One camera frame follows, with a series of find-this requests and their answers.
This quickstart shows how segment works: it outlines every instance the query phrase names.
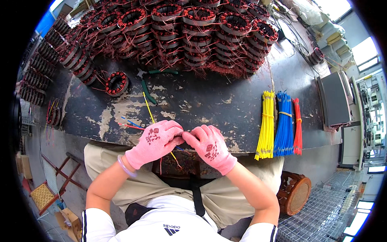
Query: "black stripe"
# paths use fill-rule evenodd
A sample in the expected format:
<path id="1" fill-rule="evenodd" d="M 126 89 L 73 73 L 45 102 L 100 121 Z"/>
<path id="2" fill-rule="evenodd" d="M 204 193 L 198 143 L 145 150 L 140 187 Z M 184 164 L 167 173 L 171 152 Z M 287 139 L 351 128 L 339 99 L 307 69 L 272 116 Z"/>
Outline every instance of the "black stripe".
<path id="1" fill-rule="evenodd" d="M 83 242 L 86 242 L 86 232 L 87 232 L 87 229 L 86 229 L 86 210 L 83 211 Z"/>
<path id="2" fill-rule="evenodd" d="M 271 231 L 271 236 L 270 236 L 270 242 L 274 241 L 274 234 L 276 233 L 276 226 L 273 225 L 273 230 Z"/>
<path id="3" fill-rule="evenodd" d="M 167 229 L 167 228 L 164 228 L 166 231 L 167 231 L 167 233 L 169 234 L 169 236 L 172 236 L 172 233 L 171 233 L 171 231 L 169 231 L 169 229 Z"/>

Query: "green pliers handle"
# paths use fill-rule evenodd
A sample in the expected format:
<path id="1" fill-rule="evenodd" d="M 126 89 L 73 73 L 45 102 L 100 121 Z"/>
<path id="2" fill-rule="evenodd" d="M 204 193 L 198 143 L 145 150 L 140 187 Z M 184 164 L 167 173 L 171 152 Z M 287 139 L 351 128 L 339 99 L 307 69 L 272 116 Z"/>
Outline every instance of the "green pliers handle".
<path id="1" fill-rule="evenodd" d="M 156 100 L 154 98 L 151 97 L 151 95 L 149 94 L 148 92 L 148 87 L 146 86 L 146 83 L 145 83 L 145 80 L 142 79 L 141 80 L 141 85 L 142 85 L 142 89 L 144 90 L 145 92 L 145 96 L 153 103 L 153 104 L 157 104 Z"/>
<path id="2" fill-rule="evenodd" d="M 176 70 L 171 70 L 171 69 L 165 69 L 165 70 L 163 70 L 163 71 L 159 71 L 159 70 L 150 70 L 150 71 L 148 71 L 148 73 L 149 73 L 149 74 L 155 74 L 155 73 L 172 73 L 172 74 L 175 74 L 175 75 L 179 74 L 178 71 L 176 71 Z"/>

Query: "white t-shirt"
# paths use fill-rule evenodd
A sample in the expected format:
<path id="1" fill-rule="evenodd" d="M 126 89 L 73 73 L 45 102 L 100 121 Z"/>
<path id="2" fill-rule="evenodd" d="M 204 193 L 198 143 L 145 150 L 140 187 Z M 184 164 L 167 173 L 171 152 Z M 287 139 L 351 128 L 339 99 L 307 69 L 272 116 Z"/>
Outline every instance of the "white t-shirt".
<path id="1" fill-rule="evenodd" d="M 129 228 L 116 233 L 111 217 L 98 208 L 86 209 L 83 214 L 82 242 L 126 241 L 229 241 L 217 233 L 217 226 L 208 216 L 196 215 L 194 203 L 186 198 L 167 195 L 152 199 L 153 209 L 145 213 Z M 270 223 L 250 226 L 240 242 L 275 241 L 277 227 Z"/>

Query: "workbench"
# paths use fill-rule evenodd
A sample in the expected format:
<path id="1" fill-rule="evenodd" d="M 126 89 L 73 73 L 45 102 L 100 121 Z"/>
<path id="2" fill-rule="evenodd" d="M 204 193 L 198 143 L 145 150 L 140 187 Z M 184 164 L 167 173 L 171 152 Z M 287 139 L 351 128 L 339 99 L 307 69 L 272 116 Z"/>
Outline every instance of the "workbench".
<path id="1" fill-rule="evenodd" d="M 298 32 L 307 39 L 306 30 L 295 23 Z M 42 106 L 41 124 L 45 124 L 48 102 L 60 99 L 63 115 L 59 130 L 88 139 L 126 146 L 134 146 L 141 130 L 118 125 L 127 124 L 122 118 L 146 127 L 152 124 L 141 86 L 137 77 L 139 66 L 130 60 L 113 61 L 96 56 L 96 66 L 109 74 L 125 72 L 130 84 L 119 97 L 83 85 L 70 71 L 57 65 L 57 70 L 47 90 L 48 97 Z M 315 66 L 321 77 L 330 74 L 327 64 Z M 149 92 L 158 102 L 150 102 L 155 121 L 175 120 L 184 130 L 190 131 L 202 124 L 214 125 L 222 132 L 229 151 L 251 153 L 257 148 L 264 90 L 287 91 L 299 98 L 302 118 L 303 149 L 341 143 L 341 131 L 323 131 L 323 114 L 315 76 L 300 53 L 294 53 L 289 41 L 282 40 L 272 46 L 264 65 L 250 79 L 236 79 L 208 71 L 205 79 L 194 72 L 179 71 L 173 74 L 146 74 L 144 79 Z M 187 144 L 182 148 L 191 149 Z"/>

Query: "work glove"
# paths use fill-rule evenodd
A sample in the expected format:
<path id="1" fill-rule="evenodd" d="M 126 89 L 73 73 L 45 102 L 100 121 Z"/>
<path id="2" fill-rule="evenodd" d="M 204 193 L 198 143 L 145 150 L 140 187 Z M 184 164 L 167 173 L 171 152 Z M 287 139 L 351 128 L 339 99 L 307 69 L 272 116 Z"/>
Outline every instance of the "work glove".
<path id="1" fill-rule="evenodd" d="M 183 144 L 183 127 L 175 121 L 163 120 L 144 130 L 138 145 L 125 152 L 129 164 L 136 170 L 143 164 L 160 159 L 176 145 Z"/>
<path id="2" fill-rule="evenodd" d="M 183 132 L 182 137 L 196 150 L 200 158 L 222 175 L 226 175 L 235 166 L 236 157 L 228 152 L 223 135 L 214 126 L 196 127 L 190 133 Z"/>

